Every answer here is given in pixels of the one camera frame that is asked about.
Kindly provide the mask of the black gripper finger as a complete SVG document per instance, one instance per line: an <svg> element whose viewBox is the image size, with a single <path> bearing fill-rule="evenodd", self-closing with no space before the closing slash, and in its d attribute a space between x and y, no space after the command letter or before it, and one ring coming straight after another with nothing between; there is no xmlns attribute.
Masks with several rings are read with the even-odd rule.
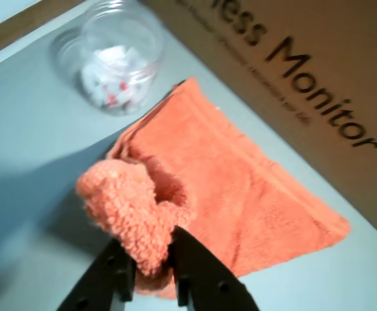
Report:
<svg viewBox="0 0 377 311"><path fill-rule="evenodd" d="M181 227L172 232L169 263L178 306L195 311L259 311L246 286Z"/></svg>
<svg viewBox="0 0 377 311"><path fill-rule="evenodd" d="M57 308L58 311L124 310L133 300L135 261L113 239Z"/></svg>

